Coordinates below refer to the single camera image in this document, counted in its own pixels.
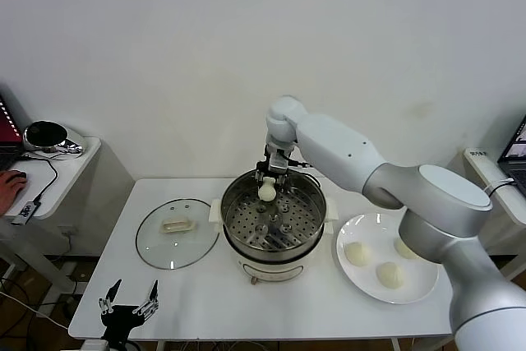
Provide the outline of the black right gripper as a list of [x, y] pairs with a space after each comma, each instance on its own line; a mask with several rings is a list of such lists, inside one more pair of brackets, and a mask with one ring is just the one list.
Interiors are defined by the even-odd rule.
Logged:
[[265, 164], [262, 167], [262, 172], [260, 170], [255, 171], [255, 180], [262, 183], [264, 177], [274, 178], [277, 187], [288, 188], [288, 162], [293, 150], [294, 144], [267, 143], [265, 145]]

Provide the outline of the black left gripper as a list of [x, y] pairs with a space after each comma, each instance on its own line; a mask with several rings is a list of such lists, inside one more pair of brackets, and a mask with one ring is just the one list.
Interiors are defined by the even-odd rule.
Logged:
[[99, 299], [99, 307], [102, 312], [101, 321], [105, 326], [102, 339], [107, 341], [126, 341], [130, 332], [142, 325], [143, 318], [151, 318], [159, 308], [158, 284], [155, 280], [152, 284], [147, 299], [139, 306], [117, 305], [113, 307], [118, 289], [122, 280], [119, 279], [108, 289], [104, 298]]

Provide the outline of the person's bare hand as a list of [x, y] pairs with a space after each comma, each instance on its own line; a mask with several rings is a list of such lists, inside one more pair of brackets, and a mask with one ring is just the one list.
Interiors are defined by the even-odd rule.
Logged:
[[0, 175], [0, 215], [12, 207], [17, 195], [27, 184], [26, 174], [18, 170], [2, 171]]

